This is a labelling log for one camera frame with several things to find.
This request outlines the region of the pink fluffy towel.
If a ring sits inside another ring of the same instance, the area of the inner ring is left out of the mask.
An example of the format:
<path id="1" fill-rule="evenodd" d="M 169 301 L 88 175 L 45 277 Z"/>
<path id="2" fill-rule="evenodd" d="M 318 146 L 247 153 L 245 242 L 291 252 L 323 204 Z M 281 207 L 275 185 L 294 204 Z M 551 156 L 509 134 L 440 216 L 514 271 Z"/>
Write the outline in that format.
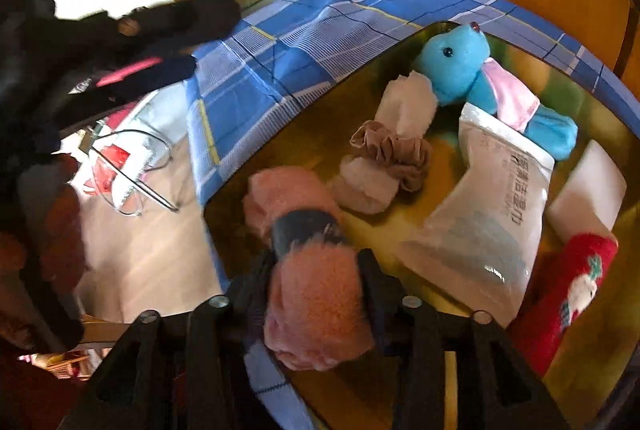
<path id="1" fill-rule="evenodd" d="M 264 321 L 274 356 L 292 370 L 324 372 L 369 351 L 357 254 L 326 185 L 301 167 L 262 170 L 248 179 L 243 208 L 247 227 L 277 256 Z"/>

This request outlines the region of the white wet wipes pack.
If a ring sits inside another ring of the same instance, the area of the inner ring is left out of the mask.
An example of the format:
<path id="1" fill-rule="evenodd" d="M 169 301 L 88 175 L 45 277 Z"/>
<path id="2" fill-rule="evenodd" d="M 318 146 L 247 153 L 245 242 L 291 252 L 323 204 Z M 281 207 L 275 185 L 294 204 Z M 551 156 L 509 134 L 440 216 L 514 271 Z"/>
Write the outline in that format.
<path id="1" fill-rule="evenodd" d="M 459 120 L 466 171 L 401 242 L 405 267 L 502 326 L 518 314 L 538 252 L 552 156 L 472 104 Z"/>

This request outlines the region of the white soft pack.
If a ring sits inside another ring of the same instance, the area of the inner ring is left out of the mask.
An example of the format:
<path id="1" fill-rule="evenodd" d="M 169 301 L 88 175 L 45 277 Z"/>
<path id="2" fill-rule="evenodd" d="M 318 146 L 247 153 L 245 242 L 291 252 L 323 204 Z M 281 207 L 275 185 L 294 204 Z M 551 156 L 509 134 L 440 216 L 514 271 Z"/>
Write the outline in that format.
<path id="1" fill-rule="evenodd" d="M 549 225 L 563 243 L 593 234 L 618 243 L 613 227 L 627 191 L 623 173 L 594 139 L 546 208 Z"/>

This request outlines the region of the red christmas sock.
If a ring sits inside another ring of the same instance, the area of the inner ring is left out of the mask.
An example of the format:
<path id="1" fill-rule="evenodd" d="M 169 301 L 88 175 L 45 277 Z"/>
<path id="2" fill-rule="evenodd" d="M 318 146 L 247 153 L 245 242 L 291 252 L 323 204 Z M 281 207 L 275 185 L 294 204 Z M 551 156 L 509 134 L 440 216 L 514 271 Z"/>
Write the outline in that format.
<path id="1" fill-rule="evenodd" d="M 544 259 L 506 328 L 512 346 L 537 376 L 546 374 L 565 332 L 596 296 L 617 250 L 613 240 L 584 234 Z"/>

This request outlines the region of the blue plaid tablecloth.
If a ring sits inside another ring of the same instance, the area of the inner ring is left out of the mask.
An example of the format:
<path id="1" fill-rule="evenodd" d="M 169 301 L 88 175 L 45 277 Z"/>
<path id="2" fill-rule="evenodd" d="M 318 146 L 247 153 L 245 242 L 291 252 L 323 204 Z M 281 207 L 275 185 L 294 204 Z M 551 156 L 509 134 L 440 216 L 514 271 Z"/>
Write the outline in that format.
<path id="1" fill-rule="evenodd" d="M 600 95 L 608 111 L 639 123 L 634 94 L 577 42 L 537 17 L 500 0 L 277 0 L 243 18 L 228 38 L 195 53 L 188 83 L 188 131 L 198 200 L 222 183 L 230 153 L 258 147 L 258 130 L 273 129 L 301 112 L 314 88 L 327 90 L 406 38 L 435 24 L 476 22 L 492 55 L 533 92 L 576 85 Z M 570 429 L 634 429 L 639 424 L 639 380 L 627 366 L 639 347 L 639 198 L 626 208 L 618 229 L 630 237 L 617 254 L 617 283 L 592 314 L 590 346 L 603 361 L 582 365 L 577 379 L 606 372 L 612 388 L 602 405 Z M 262 354 L 250 355 L 253 377 L 274 373 L 264 402 L 289 429 L 311 424 L 318 410 L 336 428 L 393 426 L 395 394 L 357 386 L 349 367 L 328 378 L 297 375 Z"/>

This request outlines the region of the beige hair scrunchie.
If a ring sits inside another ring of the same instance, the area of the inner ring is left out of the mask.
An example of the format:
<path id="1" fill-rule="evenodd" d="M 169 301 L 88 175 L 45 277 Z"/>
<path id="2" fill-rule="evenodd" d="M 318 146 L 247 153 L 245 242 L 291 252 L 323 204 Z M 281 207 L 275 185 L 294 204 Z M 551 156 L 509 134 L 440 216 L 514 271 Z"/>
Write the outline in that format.
<path id="1" fill-rule="evenodd" d="M 402 189 L 415 193 L 423 187 L 428 173 L 431 145 L 423 137 L 402 137 L 383 123 L 363 122 L 349 139 L 359 156 L 372 160 Z"/>

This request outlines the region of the white fluffy socks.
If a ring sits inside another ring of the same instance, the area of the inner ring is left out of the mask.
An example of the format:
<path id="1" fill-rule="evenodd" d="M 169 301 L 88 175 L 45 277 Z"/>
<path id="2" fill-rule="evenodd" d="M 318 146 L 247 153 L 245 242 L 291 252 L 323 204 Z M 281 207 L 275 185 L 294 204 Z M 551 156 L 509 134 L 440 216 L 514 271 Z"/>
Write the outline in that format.
<path id="1" fill-rule="evenodd" d="M 431 146 L 425 133 L 438 101 L 432 82 L 413 71 L 386 85 L 372 120 L 349 139 L 352 154 L 343 158 L 329 190 L 342 208 L 380 214 L 398 191 L 416 193 L 427 176 Z"/>

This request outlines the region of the blue plush toy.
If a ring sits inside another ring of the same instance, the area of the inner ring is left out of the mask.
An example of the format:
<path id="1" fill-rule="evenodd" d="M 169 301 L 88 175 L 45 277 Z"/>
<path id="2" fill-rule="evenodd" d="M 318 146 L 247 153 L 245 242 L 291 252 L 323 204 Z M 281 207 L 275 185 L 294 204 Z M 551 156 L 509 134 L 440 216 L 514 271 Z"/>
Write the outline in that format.
<path id="1" fill-rule="evenodd" d="M 541 104 L 525 83 L 492 58 L 486 35 L 474 21 L 430 38 L 413 69 L 430 79 L 439 106 L 468 102 L 558 161 L 566 160 L 576 145 L 574 120 Z"/>

